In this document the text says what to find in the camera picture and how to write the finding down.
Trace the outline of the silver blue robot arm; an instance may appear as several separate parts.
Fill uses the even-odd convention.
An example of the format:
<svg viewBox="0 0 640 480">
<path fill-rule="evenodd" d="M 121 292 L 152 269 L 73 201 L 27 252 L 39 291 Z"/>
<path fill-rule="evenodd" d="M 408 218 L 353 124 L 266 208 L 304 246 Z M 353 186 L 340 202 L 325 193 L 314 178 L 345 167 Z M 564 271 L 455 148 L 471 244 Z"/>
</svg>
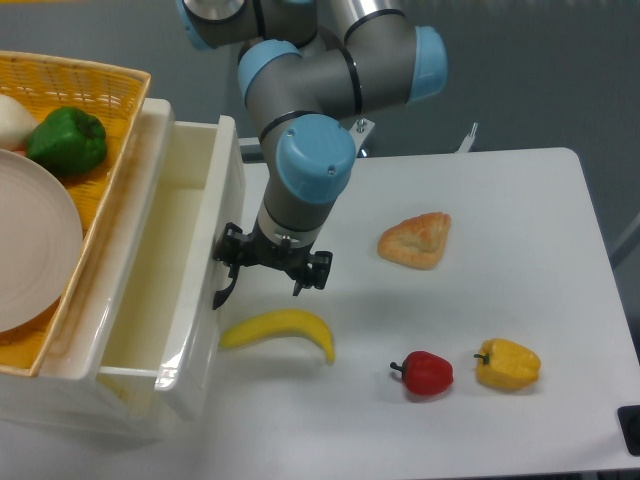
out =
<svg viewBox="0 0 640 480">
<path fill-rule="evenodd" d="M 398 1 L 334 1 L 338 31 L 322 29 L 314 1 L 181 1 L 199 48 L 240 44 L 237 78 L 269 180 L 254 227 L 228 224 L 213 257 L 236 279 L 244 267 L 282 271 L 296 290 L 323 289 L 332 255 L 314 243 L 357 156 L 341 122 L 439 93 L 443 40 Z"/>
</svg>

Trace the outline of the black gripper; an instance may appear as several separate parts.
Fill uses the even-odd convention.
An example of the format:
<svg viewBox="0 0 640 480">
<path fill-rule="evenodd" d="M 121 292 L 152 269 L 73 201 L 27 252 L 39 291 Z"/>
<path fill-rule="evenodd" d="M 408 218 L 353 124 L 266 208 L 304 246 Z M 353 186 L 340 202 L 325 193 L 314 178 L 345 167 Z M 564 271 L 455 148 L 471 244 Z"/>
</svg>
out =
<svg viewBox="0 0 640 480">
<path fill-rule="evenodd" d="M 303 289 L 323 290 L 329 278 L 333 253 L 310 253 L 310 249 L 294 247 L 289 240 L 274 243 L 260 229 L 247 236 L 238 225 L 228 222 L 215 243 L 212 258 L 229 268 L 232 280 L 242 266 L 261 265 L 285 272 L 295 281 L 293 295 L 298 296 Z"/>
</svg>

